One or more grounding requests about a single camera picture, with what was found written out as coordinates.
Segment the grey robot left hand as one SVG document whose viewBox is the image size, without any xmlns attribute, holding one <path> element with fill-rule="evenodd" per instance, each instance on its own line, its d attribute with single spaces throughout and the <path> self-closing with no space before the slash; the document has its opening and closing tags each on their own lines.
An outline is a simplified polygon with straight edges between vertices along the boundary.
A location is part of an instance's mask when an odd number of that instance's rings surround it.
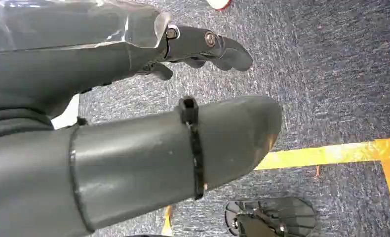
<svg viewBox="0 0 390 237">
<path fill-rule="evenodd" d="M 247 71 L 237 41 L 176 26 L 129 0 L 0 0 L 0 237 L 80 237 L 251 172 L 281 129 L 272 98 L 243 96 L 55 129 L 70 100 L 164 63 Z"/>
</svg>

